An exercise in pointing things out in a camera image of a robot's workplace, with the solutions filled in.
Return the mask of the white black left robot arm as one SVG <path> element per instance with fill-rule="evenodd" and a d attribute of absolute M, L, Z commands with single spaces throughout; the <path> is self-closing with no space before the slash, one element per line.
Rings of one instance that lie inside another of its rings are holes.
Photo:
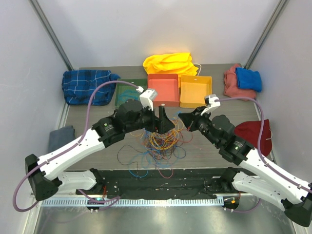
<path fill-rule="evenodd" d="M 165 134 L 175 125 L 159 106 L 159 115 L 138 100 L 130 99 L 120 105 L 111 116 L 100 119 L 81 137 L 61 148 L 37 157 L 25 158 L 27 179 L 37 201 L 46 200 L 66 189 L 82 189 L 100 194 L 104 180 L 96 169 L 84 172 L 68 172 L 67 168 L 88 155 L 108 148 L 124 140 L 127 133 L 145 129 L 151 133 Z"/>

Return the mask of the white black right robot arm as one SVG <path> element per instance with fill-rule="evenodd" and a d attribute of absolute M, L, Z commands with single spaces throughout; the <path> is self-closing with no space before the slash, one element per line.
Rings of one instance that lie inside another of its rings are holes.
<path fill-rule="evenodd" d="M 234 125 L 225 115 L 210 119 L 210 114 L 203 114 L 202 110 L 204 107 L 178 116 L 187 130 L 200 131 L 225 160 L 257 176 L 231 169 L 220 180 L 221 189 L 253 194 L 278 207 L 291 221 L 308 227 L 312 221 L 311 184 L 265 159 L 252 144 L 235 135 Z"/>

